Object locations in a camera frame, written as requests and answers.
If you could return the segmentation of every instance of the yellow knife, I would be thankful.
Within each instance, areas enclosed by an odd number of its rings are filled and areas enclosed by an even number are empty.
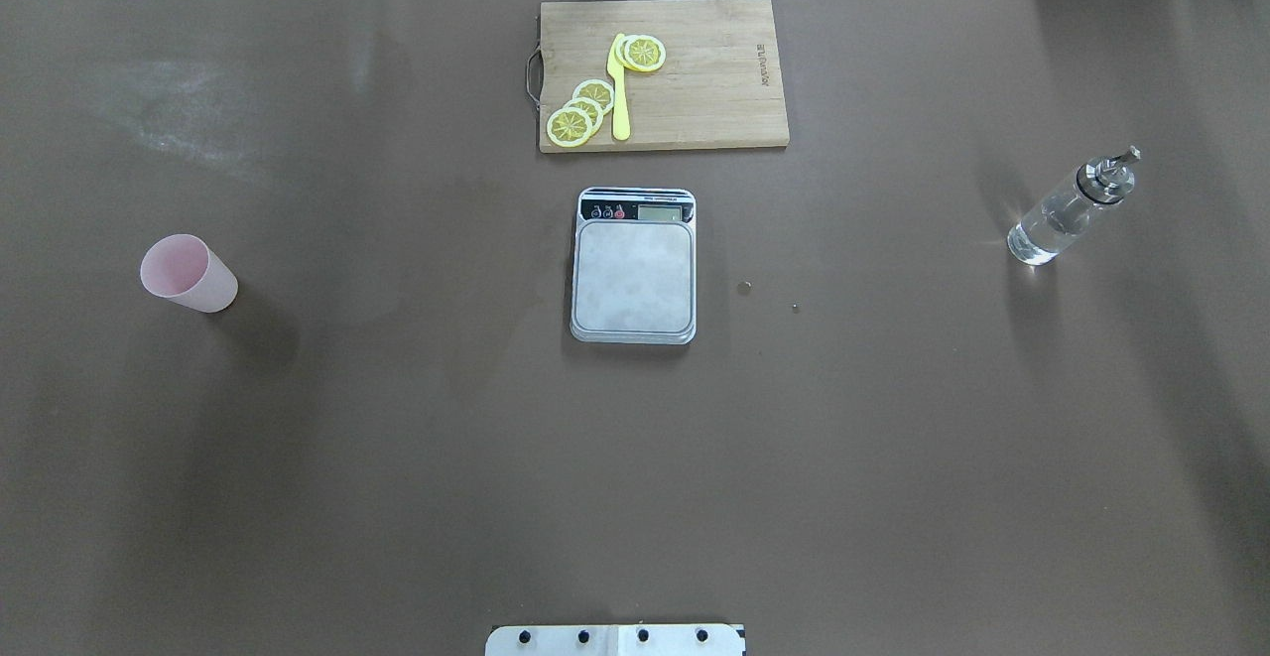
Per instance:
[[[626,66],[617,60],[617,47],[625,39],[626,34],[618,33],[608,47],[608,75],[613,76],[613,140],[631,136],[631,117],[626,110]]]

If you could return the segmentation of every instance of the white bracket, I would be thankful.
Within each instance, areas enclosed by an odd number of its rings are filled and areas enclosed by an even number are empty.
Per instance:
[[[485,656],[745,656],[739,624],[499,627]]]

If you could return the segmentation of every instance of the metal bottle top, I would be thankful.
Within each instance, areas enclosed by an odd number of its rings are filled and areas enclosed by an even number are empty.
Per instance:
[[[1140,159],[1142,152],[1133,145],[1119,157],[1093,157],[1076,171],[1076,187],[1093,203],[1120,203],[1133,192],[1134,176],[1129,165]]]

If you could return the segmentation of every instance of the gray table surface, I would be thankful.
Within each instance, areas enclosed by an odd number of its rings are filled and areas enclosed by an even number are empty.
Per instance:
[[[540,1],[0,4],[0,653],[1270,652],[1270,0],[773,0],[789,148],[588,157]],[[688,348],[569,335],[593,183],[697,194]]]

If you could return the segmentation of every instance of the wooden cutting board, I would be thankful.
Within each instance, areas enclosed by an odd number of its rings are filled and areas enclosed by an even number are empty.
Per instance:
[[[780,148],[790,142],[772,0],[591,1],[542,4],[544,152]],[[612,113],[577,148],[559,148],[547,117],[589,77],[606,71],[613,36],[644,33],[665,44],[665,65],[626,71],[630,140],[612,134]]]

